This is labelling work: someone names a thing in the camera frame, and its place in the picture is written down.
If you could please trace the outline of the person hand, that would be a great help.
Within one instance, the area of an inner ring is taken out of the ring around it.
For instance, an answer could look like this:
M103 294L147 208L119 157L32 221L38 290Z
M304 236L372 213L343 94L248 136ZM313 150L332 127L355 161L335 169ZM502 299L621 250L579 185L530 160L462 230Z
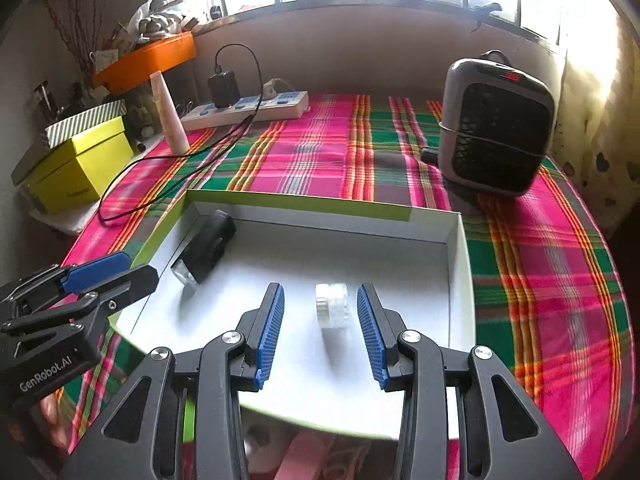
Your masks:
M41 414L46 421L53 440L64 441L66 439L64 424L60 414L60 390L49 394L39 402Z

